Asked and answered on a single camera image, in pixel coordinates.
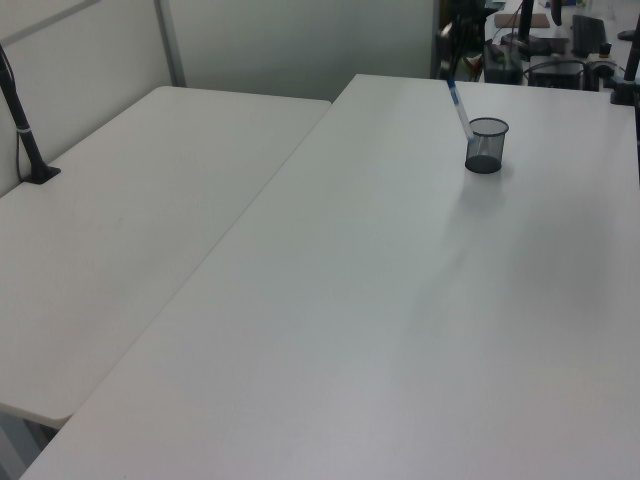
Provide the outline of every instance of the white table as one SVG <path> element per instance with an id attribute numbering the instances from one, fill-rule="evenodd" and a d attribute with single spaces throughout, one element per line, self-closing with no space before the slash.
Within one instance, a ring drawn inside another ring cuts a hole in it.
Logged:
<path id="1" fill-rule="evenodd" d="M 24 480 L 637 478 L 632 112 L 459 87 L 500 173 L 356 77 Z"/>
<path id="2" fill-rule="evenodd" d="M 0 200 L 0 410 L 60 427 L 327 110 L 160 88 Z"/>

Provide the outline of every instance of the white wall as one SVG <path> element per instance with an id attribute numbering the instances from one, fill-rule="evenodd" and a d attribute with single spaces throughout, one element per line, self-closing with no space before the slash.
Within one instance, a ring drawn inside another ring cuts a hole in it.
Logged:
<path id="1" fill-rule="evenodd" d="M 333 101 L 356 73 L 428 77 L 433 0 L 162 0 L 186 85 Z"/>
<path id="2" fill-rule="evenodd" d="M 5 51 L 47 163 L 155 87 L 170 85 L 153 0 L 101 0 Z M 15 126 L 0 97 L 0 195 L 17 184 L 14 153 Z M 21 157 L 28 171 L 24 150 Z"/>

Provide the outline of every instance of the mesh pen holder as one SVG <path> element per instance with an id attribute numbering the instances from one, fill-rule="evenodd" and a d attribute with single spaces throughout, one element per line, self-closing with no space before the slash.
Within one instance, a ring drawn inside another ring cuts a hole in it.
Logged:
<path id="1" fill-rule="evenodd" d="M 474 173 L 493 173 L 502 167 L 502 148 L 509 125 L 497 118 L 482 117 L 469 122 L 473 142 L 467 145 L 465 167 Z"/>

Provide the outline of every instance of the blue pen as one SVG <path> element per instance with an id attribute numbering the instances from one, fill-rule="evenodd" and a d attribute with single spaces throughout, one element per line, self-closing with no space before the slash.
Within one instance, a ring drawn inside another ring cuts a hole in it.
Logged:
<path id="1" fill-rule="evenodd" d="M 462 123 L 464 134 L 467 136 L 469 143 L 471 143 L 474 141 L 475 137 L 473 135 L 471 125 L 469 124 L 467 112 L 464 111 L 464 107 L 462 106 L 462 100 L 460 100 L 460 94 L 456 88 L 456 82 L 454 82 L 453 79 L 449 79 L 447 80 L 447 85 L 449 85 L 449 92 L 451 93 L 453 104 L 456 106 L 456 110 L 458 111 L 458 117 L 460 117 L 460 123 Z"/>

